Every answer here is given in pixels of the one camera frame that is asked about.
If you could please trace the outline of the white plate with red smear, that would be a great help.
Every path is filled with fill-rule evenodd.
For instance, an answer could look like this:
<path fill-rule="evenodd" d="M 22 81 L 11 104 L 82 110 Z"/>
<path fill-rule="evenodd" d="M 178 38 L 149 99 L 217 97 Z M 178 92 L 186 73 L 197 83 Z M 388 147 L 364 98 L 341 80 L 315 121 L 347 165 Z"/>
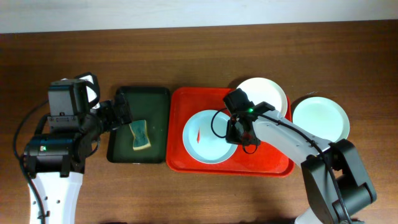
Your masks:
<path fill-rule="evenodd" d="M 219 164 L 228 160 L 237 145 L 226 142 L 229 116 L 217 110 L 203 110 L 194 114 L 183 128 L 183 146 L 194 160 L 204 164 Z"/>

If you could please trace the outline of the green yellow sponge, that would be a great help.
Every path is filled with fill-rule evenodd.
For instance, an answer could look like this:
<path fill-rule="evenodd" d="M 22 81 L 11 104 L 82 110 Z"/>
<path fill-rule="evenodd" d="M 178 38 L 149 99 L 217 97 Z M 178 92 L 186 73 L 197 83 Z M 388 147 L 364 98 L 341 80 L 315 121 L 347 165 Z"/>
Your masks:
<path fill-rule="evenodd" d="M 139 151 L 151 147 L 149 135 L 147 133 L 146 120 L 133 121 L 129 125 L 129 127 L 133 135 L 132 148 L 134 151 Z"/>

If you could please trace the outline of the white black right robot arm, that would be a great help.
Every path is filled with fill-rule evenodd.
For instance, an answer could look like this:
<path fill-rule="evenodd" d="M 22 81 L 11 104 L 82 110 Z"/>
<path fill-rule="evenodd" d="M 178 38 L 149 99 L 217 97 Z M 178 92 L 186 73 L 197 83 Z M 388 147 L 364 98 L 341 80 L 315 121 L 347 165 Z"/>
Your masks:
<path fill-rule="evenodd" d="M 295 223 L 353 223 L 352 215 L 374 203 L 376 189 L 354 144 L 314 136 L 271 105 L 224 99 L 231 117 L 227 142 L 242 147 L 266 142 L 301 167 L 309 208 Z"/>

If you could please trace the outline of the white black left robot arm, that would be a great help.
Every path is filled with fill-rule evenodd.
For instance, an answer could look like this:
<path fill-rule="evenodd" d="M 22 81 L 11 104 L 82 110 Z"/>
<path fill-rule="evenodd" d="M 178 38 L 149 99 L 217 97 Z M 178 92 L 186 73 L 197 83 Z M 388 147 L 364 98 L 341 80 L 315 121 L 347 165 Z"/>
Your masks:
<path fill-rule="evenodd" d="M 39 121 L 21 165 L 30 190 L 30 223 L 74 223 L 86 159 L 101 135 L 132 122 L 122 93 L 100 101 L 97 77 L 88 72 L 52 82 L 50 112 Z"/>

